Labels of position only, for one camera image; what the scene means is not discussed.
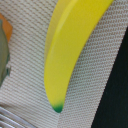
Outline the teal padded gripper finger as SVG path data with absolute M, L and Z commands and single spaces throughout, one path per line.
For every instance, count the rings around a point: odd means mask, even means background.
M 10 53 L 7 38 L 3 30 L 3 21 L 0 20 L 0 87 L 7 75 L 10 74 L 10 69 L 7 64 L 10 61 Z

